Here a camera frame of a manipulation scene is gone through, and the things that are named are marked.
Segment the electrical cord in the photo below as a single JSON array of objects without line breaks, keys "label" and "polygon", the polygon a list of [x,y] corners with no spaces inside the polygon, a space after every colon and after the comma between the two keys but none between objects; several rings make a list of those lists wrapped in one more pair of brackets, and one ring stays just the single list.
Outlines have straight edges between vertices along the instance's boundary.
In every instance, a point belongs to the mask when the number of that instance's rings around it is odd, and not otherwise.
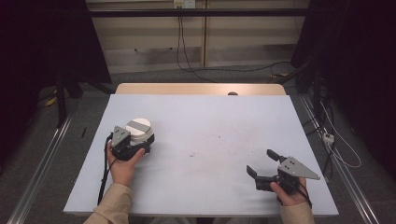
[{"label": "electrical cord", "polygon": [[113,133],[111,133],[105,141],[105,170],[103,171],[102,184],[101,184],[100,190],[99,190],[98,204],[102,201],[103,194],[105,192],[105,186],[106,186],[106,182],[107,182],[108,173],[110,172],[110,168],[114,164],[114,162],[117,160],[117,159],[115,159],[113,162],[111,162],[107,169],[107,143],[112,138],[113,138]]},{"label": "electrical cord", "polygon": [[[326,114],[326,117],[328,118],[328,120],[330,120],[329,118],[329,114],[326,111],[326,108],[324,107],[323,103],[320,102],[321,106],[323,107],[323,111]],[[342,162],[344,165],[349,166],[351,168],[359,168],[361,167],[361,158],[359,157],[358,153],[353,149],[353,147],[341,136],[341,134],[339,132],[337,132],[337,130],[335,129],[334,125],[332,124],[332,122],[330,121],[330,125],[332,126],[332,128],[334,129],[334,132],[341,138],[341,140],[344,141],[344,143],[346,143],[346,145],[352,150],[352,152],[355,154],[355,156],[358,158],[359,164],[358,165],[351,165],[349,163],[347,163],[346,161],[344,161],[337,153],[334,152],[334,149],[332,148],[332,146],[330,146],[329,143],[326,143],[326,145],[329,147],[329,150],[333,153],[334,157],[337,158],[340,162]]]},{"label": "electrical cord", "polygon": [[[293,8],[296,8],[296,0],[293,0]],[[294,18],[294,24],[296,25],[296,32],[297,32],[297,35],[300,36],[301,34],[300,34],[299,29],[298,29],[297,19],[296,19],[295,16],[294,16],[293,18]]]},{"label": "electrical cord", "polygon": [[[187,65],[188,65],[188,69],[181,67],[180,65],[180,61],[179,61],[179,48],[180,48],[180,38],[181,41],[183,43],[183,51],[184,51],[184,57],[186,58],[187,61]],[[267,68],[270,68],[270,72],[271,72],[271,78],[268,81],[268,83],[270,83],[270,81],[272,80],[273,77],[284,77],[282,75],[279,74],[273,74],[273,66],[277,65],[277,64],[281,64],[281,63],[290,63],[290,62],[277,62],[277,63],[272,63],[270,65],[266,65],[264,67],[260,67],[260,68],[253,68],[253,69],[247,69],[247,70],[239,70],[239,69],[226,69],[226,68],[198,68],[198,69],[192,69],[191,65],[190,65],[190,61],[189,58],[187,56],[187,51],[186,51],[186,43],[184,40],[184,26],[183,26],[183,19],[181,17],[178,17],[178,41],[177,41],[177,66],[179,67],[180,70],[185,71],[185,72],[192,72],[194,73],[194,75],[200,79],[203,79],[205,81],[209,81],[209,82],[214,82],[217,83],[216,81],[210,80],[208,78],[205,77],[201,77],[198,74],[196,74],[196,72],[199,71],[226,71],[226,72],[255,72],[255,71],[260,71],[260,70],[264,70]]]},{"label": "electrical cord", "polygon": [[306,194],[303,193],[299,188],[296,188],[294,185],[292,185],[292,184],[289,182],[289,180],[287,180],[287,179],[285,179],[285,178],[282,178],[282,182],[288,184],[290,187],[294,188],[299,194],[301,194],[301,195],[306,199],[306,202],[309,204],[309,206],[312,208],[312,202],[311,202],[311,200],[309,199],[308,190],[306,190],[306,187],[304,187],[304,186],[300,183],[300,181],[299,181],[299,185],[300,185],[301,187],[303,187],[303,189],[305,190]]},{"label": "electrical cord", "polygon": [[[332,107],[330,106],[330,97],[329,97],[329,100],[328,100],[327,107],[329,107],[330,111],[332,112],[332,119],[329,119],[329,122],[332,124],[332,126],[334,126],[334,113],[332,111]],[[330,133],[334,136],[334,128],[333,127],[332,127],[332,130],[330,131]],[[335,146],[335,136],[334,136],[334,139],[333,139],[333,142],[332,142],[332,150],[330,150],[330,152],[326,150],[327,159],[326,159],[326,162],[325,162],[325,164],[323,166],[323,169],[322,169],[322,173],[325,174],[325,172],[327,170],[327,165],[330,164],[330,168],[331,168],[331,170],[330,170],[330,180],[332,179],[332,153],[334,152],[334,146]]]},{"label": "electrical cord", "polygon": [[326,117],[320,120],[319,125],[318,125],[318,127],[317,127],[316,129],[310,131],[309,133],[306,133],[305,136],[308,136],[308,135],[310,135],[310,134],[312,134],[312,133],[315,133],[315,132],[317,132],[317,131],[320,131],[320,130],[323,128],[325,122],[326,122]]},{"label": "electrical cord", "polygon": [[[178,61],[178,50],[180,48],[180,37],[182,38],[183,41],[183,49],[184,49],[184,55],[187,61],[187,65],[189,66],[190,70],[184,69],[180,66],[180,63]],[[201,77],[198,74],[196,74],[196,72],[191,68],[190,66],[190,62],[189,62],[189,58],[187,57],[187,52],[186,52],[186,43],[184,42],[184,27],[183,27],[183,19],[181,17],[178,17],[178,41],[177,41],[177,65],[178,67],[182,70],[182,71],[186,71],[186,72],[192,72],[196,77],[208,81],[208,82],[213,82],[213,83],[217,83],[214,80],[205,78],[205,77]]]},{"label": "electrical cord", "polygon": [[311,122],[312,120],[314,120],[316,118],[316,116],[314,116],[312,119],[309,119],[303,123],[301,123],[301,126],[304,127],[305,125],[307,125],[309,122]]}]

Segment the human hand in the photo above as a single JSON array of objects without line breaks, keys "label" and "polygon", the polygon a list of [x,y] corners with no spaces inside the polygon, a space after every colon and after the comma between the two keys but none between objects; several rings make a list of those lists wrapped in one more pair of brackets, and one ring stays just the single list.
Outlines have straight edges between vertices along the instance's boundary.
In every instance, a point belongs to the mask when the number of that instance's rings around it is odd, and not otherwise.
[{"label": "human hand", "polygon": [[[299,180],[301,183],[299,186],[300,191],[305,195],[308,195],[308,192],[306,192],[306,179],[299,177]],[[292,194],[287,194],[276,182],[272,182],[270,186],[280,201],[282,201],[283,206],[292,206],[306,202],[306,198],[297,191]]]},{"label": "human hand", "polygon": [[110,173],[113,177],[113,183],[122,184],[128,188],[131,187],[134,177],[134,167],[143,155],[145,155],[145,149],[140,148],[130,160],[119,161],[116,160],[116,157],[111,152],[111,141],[107,143],[107,161],[111,165]]}]

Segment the power outlet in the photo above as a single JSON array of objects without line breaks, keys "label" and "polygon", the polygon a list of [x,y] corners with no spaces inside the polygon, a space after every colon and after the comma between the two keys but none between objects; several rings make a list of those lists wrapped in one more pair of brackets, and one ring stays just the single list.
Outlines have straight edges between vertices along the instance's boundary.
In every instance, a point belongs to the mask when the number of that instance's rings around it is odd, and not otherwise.
[{"label": "power outlet", "polygon": [[329,134],[329,133],[324,133],[322,135],[322,139],[323,139],[323,142],[331,145],[334,142],[334,135]]},{"label": "power outlet", "polygon": [[174,0],[174,8],[184,8],[184,0]]},{"label": "power outlet", "polygon": [[184,0],[184,8],[195,8],[195,0]]}]

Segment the beige sleeve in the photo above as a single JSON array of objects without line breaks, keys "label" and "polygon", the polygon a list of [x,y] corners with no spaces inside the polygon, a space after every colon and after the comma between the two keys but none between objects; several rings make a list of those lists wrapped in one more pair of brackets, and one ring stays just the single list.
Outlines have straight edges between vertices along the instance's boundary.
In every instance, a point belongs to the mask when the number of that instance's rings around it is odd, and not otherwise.
[{"label": "beige sleeve", "polygon": [[128,223],[131,208],[132,190],[121,184],[111,184],[100,204],[93,209],[92,215],[84,222],[95,223]]},{"label": "beige sleeve", "polygon": [[314,216],[308,203],[299,203],[293,206],[281,206],[280,215],[284,224],[313,224]]}]

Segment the wall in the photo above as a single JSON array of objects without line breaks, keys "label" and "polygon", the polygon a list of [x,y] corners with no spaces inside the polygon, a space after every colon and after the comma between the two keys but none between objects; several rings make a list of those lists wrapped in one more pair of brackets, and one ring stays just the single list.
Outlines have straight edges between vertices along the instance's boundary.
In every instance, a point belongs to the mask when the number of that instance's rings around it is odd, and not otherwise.
[{"label": "wall", "polygon": [[[197,8],[307,7],[307,0],[196,0]],[[89,9],[173,8],[173,1],[87,0]],[[289,61],[304,18],[182,18],[192,67]],[[187,67],[178,18],[93,18],[110,74]]]}]

